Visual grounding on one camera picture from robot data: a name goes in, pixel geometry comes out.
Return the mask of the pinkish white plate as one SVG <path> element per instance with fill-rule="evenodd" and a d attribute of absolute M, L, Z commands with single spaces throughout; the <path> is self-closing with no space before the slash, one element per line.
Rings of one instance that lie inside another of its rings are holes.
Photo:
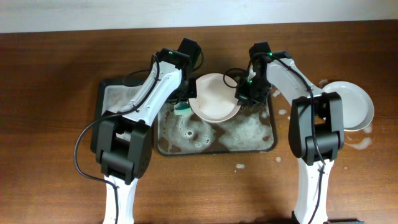
<path fill-rule="evenodd" d="M 196 80 L 197 97 L 189 99 L 193 112 L 209 123 L 232 118 L 240 109 L 235 98 L 237 82 L 221 73 L 209 73 Z"/>

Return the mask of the green yellow sponge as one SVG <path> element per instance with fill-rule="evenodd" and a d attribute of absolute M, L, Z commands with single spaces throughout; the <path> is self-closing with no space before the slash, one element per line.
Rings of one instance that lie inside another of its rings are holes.
<path fill-rule="evenodd" d="M 192 109 L 188 102 L 179 102 L 174 105 L 174 114 L 176 116 L 183 116 L 186 114 L 190 114 Z"/>

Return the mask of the white plate with orange streak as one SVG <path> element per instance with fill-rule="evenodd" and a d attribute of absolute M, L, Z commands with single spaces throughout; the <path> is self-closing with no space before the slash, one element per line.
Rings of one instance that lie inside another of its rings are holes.
<path fill-rule="evenodd" d="M 348 132 L 367 128 L 374 117 L 374 105 L 370 96 L 354 83 L 337 81 L 323 87 L 326 93 L 337 92 L 343 104 L 343 126 Z"/>

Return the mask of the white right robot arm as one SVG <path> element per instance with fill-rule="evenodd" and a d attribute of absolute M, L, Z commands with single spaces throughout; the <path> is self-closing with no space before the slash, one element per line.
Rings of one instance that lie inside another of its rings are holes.
<path fill-rule="evenodd" d="M 292 218 L 296 223 L 328 223 L 328 179 L 344 145 L 340 95 L 314 86 L 286 51 L 252 52 L 239 86 L 248 89 L 236 94 L 241 105 L 262 101 L 271 86 L 289 102 L 289 146 L 298 162 L 298 199 Z"/>

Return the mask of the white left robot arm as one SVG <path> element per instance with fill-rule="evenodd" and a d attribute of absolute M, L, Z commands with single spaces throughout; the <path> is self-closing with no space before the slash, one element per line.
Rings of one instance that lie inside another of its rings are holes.
<path fill-rule="evenodd" d="M 152 155 L 155 117 L 164 103 L 195 97 L 194 82 L 188 76 L 202 60 L 200 47 L 162 49 L 152 56 L 148 76 L 137 93 L 96 119 L 92 146 L 107 187 L 104 223 L 133 223 L 137 181 Z"/>

